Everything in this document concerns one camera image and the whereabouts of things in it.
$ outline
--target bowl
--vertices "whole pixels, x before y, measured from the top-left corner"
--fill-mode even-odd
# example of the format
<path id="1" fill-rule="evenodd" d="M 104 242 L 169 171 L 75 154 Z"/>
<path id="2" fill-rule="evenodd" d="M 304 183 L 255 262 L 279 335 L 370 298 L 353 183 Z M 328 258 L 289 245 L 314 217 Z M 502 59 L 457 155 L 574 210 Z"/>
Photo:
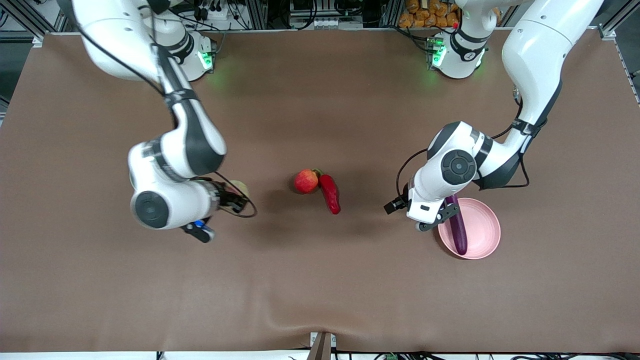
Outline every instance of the bowl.
<path id="1" fill-rule="evenodd" d="M 456 252 L 451 225 L 448 221 L 438 225 L 444 245 L 453 254 L 463 259 L 478 260 L 491 255 L 500 243 L 500 222 L 495 213 L 483 202 L 468 197 L 458 199 L 460 213 L 467 231 L 467 253 Z"/>

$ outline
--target red chili pepper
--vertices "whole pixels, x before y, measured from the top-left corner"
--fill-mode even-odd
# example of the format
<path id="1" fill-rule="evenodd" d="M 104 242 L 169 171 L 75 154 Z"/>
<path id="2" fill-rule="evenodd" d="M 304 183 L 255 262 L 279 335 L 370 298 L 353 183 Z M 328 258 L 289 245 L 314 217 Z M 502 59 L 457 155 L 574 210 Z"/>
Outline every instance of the red chili pepper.
<path id="1" fill-rule="evenodd" d="M 318 173 L 318 185 L 324 195 L 324 201 L 326 202 L 329 211 L 336 215 L 340 212 L 340 203 L 338 202 L 338 187 L 335 185 L 333 178 L 327 174 L 323 174 L 320 170 L 314 169 Z"/>

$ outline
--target purple eggplant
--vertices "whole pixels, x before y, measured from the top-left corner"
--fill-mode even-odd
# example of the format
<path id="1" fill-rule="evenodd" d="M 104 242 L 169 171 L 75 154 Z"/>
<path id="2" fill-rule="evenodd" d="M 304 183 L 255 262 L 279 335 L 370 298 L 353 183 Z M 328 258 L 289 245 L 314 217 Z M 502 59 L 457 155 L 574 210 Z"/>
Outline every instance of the purple eggplant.
<path id="1" fill-rule="evenodd" d="M 460 209 L 458 203 L 458 197 L 451 195 L 445 199 L 448 204 L 455 204 Z M 465 229 L 465 222 L 462 220 L 462 209 L 460 212 L 449 218 L 451 224 L 451 234 L 453 235 L 453 243 L 456 245 L 458 254 L 464 255 L 467 253 L 467 230 Z"/>

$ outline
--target brown tablecloth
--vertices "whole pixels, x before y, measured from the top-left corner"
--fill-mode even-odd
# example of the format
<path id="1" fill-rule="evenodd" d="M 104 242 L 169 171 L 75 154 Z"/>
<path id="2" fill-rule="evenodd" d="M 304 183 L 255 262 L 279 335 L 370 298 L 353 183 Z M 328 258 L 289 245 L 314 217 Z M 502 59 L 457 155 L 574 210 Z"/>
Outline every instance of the brown tablecloth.
<path id="1" fill-rule="evenodd" d="M 129 211 L 127 152 L 171 128 L 162 99 L 47 36 L 0 129 L 0 350 L 298 348 L 325 330 L 343 350 L 640 351 L 640 110 L 597 31 L 566 60 L 530 187 L 461 194 L 499 217 L 494 254 L 457 259 L 383 211 L 444 124 L 511 122 L 507 34 L 459 81 L 391 31 L 229 35 L 193 86 L 259 215 L 216 214 L 209 244 Z M 339 215 L 290 191 L 310 167 L 334 176 Z"/>

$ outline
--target snack package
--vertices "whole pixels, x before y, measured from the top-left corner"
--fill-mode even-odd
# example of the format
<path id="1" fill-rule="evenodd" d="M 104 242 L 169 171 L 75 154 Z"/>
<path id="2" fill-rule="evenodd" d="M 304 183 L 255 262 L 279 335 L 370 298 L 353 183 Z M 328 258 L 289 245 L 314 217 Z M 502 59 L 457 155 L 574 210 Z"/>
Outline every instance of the snack package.
<path id="1" fill-rule="evenodd" d="M 431 14 L 431 16 L 429 16 L 429 18 L 424 21 L 424 26 L 426 28 L 434 26 L 435 24 L 436 24 L 436 15 L 433 15 L 433 14 Z"/>
<path id="2" fill-rule="evenodd" d="M 500 22 L 502 21 L 502 13 L 500 13 L 500 9 L 498 8 L 493 8 L 493 12 L 495 13 L 495 16 L 498 17 L 498 25 L 500 25 Z"/>
<path id="3" fill-rule="evenodd" d="M 429 13 L 429 10 L 426 9 L 422 9 L 422 10 L 418 10 L 417 13 L 415 13 L 415 19 L 416 20 L 426 20 L 429 18 L 429 16 L 431 16 L 431 14 Z"/>
<path id="4" fill-rule="evenodd" d="M 438 26 L 439 28 L 446 28 L 447 27 L 447 19 L 444 16 L 436 17 L 436 26 Z"/>
<path id="5" fill-rule="evenodd" d="M 456 13 L 448 13 L 447 14 L 447 26 L 449 26 L 450 28 L 453 27 L 453 24 L 457 24 L 460 21 L 458 20 L 458 16 L 456 15 Z"/>
<path id="6" fill-rule="evenodd" d="M 420 10 L 420 3 L 418 2 L 418 0 L 406 0 L 404 2 L 404 5 L 406 6 L 407 11 L 409 11 L 410 13 L 416 13 L 418 10 Z"/>
<path id="7" fill-rule="evenodd" d="M 447 9 L 449 6 L 447 4 L 440 3 L 440 7 L 436 10 L 436 16 L 444 16 L 447 15 Z"/>
<path id="8" fill-rule="evenodd" d="M 413 25 L 413 15 L 410 13 L 403 13 L 400 15 L 400 20 L 398 20 L 398 26 L 400 28 L 406 29 L 410 28 Z"/>
<path id="9" fill-rule="evenodd" d="M 442 7 L 439 0 L 429 0 L 429 13 L 435 14 Z"/>

